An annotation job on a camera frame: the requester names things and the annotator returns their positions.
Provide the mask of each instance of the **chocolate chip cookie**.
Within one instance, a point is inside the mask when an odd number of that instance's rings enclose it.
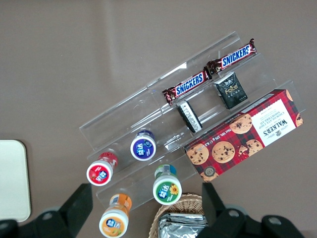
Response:
[[[252,118],[249,114],[238,116],[230,123],[230,129],[236,134],[244,134],[252,127]]]
[[[301,124],[303,124],[303,119],[301,117],[301,115],[298,113],[296,116],[296,126],[300,126]]]
[[[211,151],[211,155],[218,163],[224,164],[232,160],[235,154],[235,149],[230,142],[218,142]]]
[[[248,149],[249,149],[249,156],[254,155],[258,151],[263,149],[261,142],[258,140],[249,140],[247,141]]]
[[[208,159],[209,150],[205,145],[197,144],[191,147],[186,154],[194,165],[201,165]]]

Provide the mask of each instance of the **red tartan pattern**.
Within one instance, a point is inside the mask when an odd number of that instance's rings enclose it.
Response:
[[[289,100],[287,95],[286,95],[286,90],[283,89],[276,89],[273,90],[270,94],[274,94],[270,98],[266,99],[264,102],[260,103],[256,107],[250,109],[249,111],[245,112],[249,114],[251,117],[259,113],[260,111],[264,110],[268,106],[272,105],[275,103],[277,100],[281,99],[283,104],[285,105],[294,125],[296,126],[296,116],[298,114],[298,111],[295,107],[295,104],[293,101]],[[251,129],[244,133],[244,134],[236,134],[234,133],[229,125],[230,122],[232,121],[232,118],[236,118],[239,115],[242,115],[244,113],[239,112],[235,115],[233,115],[230,119],[225,120],[215,128],[207,131],[204,135],[200,136],[199,138],[195,139],[191,143],[187,144],[184,149],[185,152],[187,152],[190,148],[197,144],[203,144],[202,147],[207,147],[209,150],[209,157],[208,159],[201,165],[194,165],[196,170],[198,171],[199,174],[204,172],[204,169],[206,167],[214,167],[215,172],[218,173],[218,175],[224,173],[231,167],[235,166],[236,164],[240,163],[241,161],[247,159],[249,157],[248,153],[239,153],[239,148],[243,145],[247,147],[247,141],[255,139],[259,141],[263,148],[264,144],[257,133],[256,129],[254,126],[251,127]],[[227,141],[230,142],[235,149],[235,154],[234,157],[228,161],[227,163],[219,163],[217,162],[213,157],[212,157],[212,149],[213,147],[220,141]]]

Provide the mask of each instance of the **snickers bar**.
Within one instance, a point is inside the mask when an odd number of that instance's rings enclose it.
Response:
[[[164,94],[166,101],[171,105],[173,100],[193,90],[197,86],[206,82],[208,79],[208,74],[205,70],[203,70],[200,73],[180,82],[176,86],[165,89],[162,93]]]
[[[254,39],[252,38],[247,45],[237,49],[235,52],[232,52],[220,59],[214,59],[212,61],[209,61],[207,65],[204,67],[204,70],[208,73],[209,77],[211,78],[211,76],[214,73],[218,74],[219,72],[225,70],[229,66],[256,53],[257,49],[254,46]]]

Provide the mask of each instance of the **acrylic shelf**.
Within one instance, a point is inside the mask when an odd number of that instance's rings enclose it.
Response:
[[[104,207],[108,206],[110,198],[118,192],[131,197],[132,209],[151,200],[154,171],[161,164],[174,165],[181,182],[194,175],[196,170],[187,159],[183,146],[277,87],[263,55],[258,53],[249,57],[220,75],[213,76],[212,80],[180,99],[191,104],[203,126],[203,130],[198,133],[192,133],[188,129],[176,106],[170,106],[166,102],[162,91],[197,74],[208,61],[233,52],[241,46],[243,44],[238,34],[230,34],[80,127],[93,148],[93,152],[88,156],[91,163],[105,151],[111,151],[118,157],[118,166],[114,170],[112,180],[97,192],[97,197]],[[213,88],[212,82],[230,71],[236,73],[248,99],[228,110]],[[302,111],[303,106],[294,84],[288,82],[282,87],[289,88],[298,110]],[[155,135],[157,145],[155,156],[145,162],[136,160],[130,153],[131,142],[142,129],[147,129]]]

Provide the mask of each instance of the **foil package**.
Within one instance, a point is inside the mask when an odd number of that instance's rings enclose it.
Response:
[[[248,98],[236,74],[229,72],[213,83],[226,108],[231,109]]]
[[[203,215],[167,213],[158,221],[158,238],[195,238],[207,226]]]

